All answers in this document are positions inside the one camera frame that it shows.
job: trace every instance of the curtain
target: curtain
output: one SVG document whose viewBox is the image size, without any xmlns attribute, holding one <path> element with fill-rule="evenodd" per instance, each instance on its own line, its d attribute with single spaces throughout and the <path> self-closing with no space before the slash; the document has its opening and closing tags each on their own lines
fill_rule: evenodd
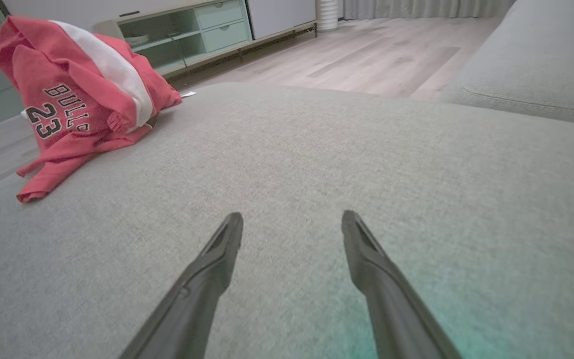
<svg viewBox="0 0 574 359">
<path fill-rule="evenodd" d="M 515 0 L 344 0 L 344 18 L 491 17 Z"/>
</svg>

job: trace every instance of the green drawer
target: green drawer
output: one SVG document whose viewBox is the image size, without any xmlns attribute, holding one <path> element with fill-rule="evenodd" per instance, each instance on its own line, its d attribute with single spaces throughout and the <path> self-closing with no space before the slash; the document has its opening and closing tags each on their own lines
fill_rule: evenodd
<svg viewBox="0 0 574 359">
<path fill-rule="evenodd" d="M 201 29 L 209 29 L 243 18 L 243 11 L 239 0 L 230 0 L 197 7 L 196 16 L 198 16 Z"/>
<path fill-rule="evenodd" d="M 205 39 L 205 47 L 208 52 L 246 41 L 248 40 L 247 23 L 241 21 L 203 32 L 203 39 Z"/>
</svg>

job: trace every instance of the bag covered with red clothing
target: bag covered with red clothing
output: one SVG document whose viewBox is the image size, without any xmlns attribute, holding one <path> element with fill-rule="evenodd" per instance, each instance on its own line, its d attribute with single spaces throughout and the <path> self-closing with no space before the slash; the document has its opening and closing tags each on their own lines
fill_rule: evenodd
<svg viewBox="0 0 574 359">
<path fill-rule="evenodd" d="M 41 155 L 16 196 L 43 198 L 95 154 L 136 143 L 180 95 L 121 39 L 67 23 L 9 16 L 0 28 L 0 69 L 21 94 Z"/>
</svg>

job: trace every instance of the white ribbed vase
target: white ribbed vase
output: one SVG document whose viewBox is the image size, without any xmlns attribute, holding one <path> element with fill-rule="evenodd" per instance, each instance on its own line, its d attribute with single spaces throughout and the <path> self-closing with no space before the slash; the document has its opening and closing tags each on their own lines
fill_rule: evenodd
<svg viewBox="0 0 574 359">
<path fill-rule="evenodd" d="M 338 0 L 319 0 L 319 31 L 338 30 Z"/>
</svg>

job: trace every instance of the sofa seat cushion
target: sofa seat cushion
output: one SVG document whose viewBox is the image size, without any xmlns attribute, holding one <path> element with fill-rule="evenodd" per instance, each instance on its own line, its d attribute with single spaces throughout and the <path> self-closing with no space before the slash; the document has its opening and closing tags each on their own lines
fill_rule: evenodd
<svg viewBox="0 0 574 359">
<path fill-rule="evenodd" d="M 518 0 L 440 100 L 574 122 L 574 1 Z"/>
<path fill-rule="evenodd" d="M 574 123 L 219 84 L 28 205 L 0 182 L 0 359 L 113 359 L 226 214 L 207 359 L 375 359 L 361 214 L 465 358 L 574 358 Z"/>
</svg>

